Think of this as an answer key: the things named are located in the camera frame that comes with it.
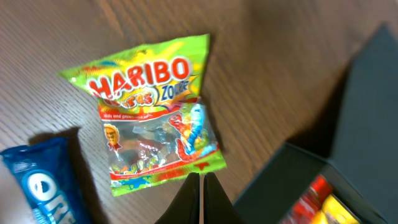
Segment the red snack packet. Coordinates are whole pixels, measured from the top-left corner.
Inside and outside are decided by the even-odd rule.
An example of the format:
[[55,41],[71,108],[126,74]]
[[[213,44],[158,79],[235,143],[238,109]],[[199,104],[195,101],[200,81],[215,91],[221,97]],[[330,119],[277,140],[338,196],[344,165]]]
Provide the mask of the red snack packet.
[[326,198],[331,195],[332,191],[333,187],[329,184],[326,178],[322,175],[318,175],[279,223],[311,223],[317,212],[320,211]]

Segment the yellow snack packet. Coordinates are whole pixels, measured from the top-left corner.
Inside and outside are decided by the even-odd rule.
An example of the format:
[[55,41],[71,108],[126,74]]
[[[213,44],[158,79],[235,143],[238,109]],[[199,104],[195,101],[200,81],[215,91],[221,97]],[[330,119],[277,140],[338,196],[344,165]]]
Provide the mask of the yellow snack packet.
[[310,224],[359,224],[359,220],[334,195],[329,195]]

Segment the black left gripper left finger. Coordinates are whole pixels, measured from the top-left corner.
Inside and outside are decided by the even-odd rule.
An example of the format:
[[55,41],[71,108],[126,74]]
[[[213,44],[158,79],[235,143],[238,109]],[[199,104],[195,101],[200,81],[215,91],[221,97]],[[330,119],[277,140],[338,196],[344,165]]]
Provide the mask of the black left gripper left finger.
[[200,176],[192,172],[155,224],[199,224],[199,221]]

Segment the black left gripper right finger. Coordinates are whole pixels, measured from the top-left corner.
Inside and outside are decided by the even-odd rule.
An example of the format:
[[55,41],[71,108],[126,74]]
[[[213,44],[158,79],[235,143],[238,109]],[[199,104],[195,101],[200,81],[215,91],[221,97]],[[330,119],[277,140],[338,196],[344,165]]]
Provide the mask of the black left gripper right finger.
[[204,224],[243,224],[215,173],[206,174],[203,183]]

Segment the green Haribo gummy bag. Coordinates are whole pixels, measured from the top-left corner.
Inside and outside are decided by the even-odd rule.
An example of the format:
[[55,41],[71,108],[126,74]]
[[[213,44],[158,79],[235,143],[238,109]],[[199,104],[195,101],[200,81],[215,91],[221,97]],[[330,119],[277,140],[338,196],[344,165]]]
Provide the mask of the green Haribo gummy bag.
[[59,73],[98,101],[115,197],[226,167],[200,96],[209,49],[191,35]]

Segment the blue Oreo cookie pack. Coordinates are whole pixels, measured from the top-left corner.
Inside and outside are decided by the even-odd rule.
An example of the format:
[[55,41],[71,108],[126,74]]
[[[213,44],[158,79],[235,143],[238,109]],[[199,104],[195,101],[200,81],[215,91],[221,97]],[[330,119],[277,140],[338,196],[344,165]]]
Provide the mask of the blue Oreo cookie pack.
[[91,222],[69,159],[67,138],[11,147],[1,155],[24,192],[37,223]]

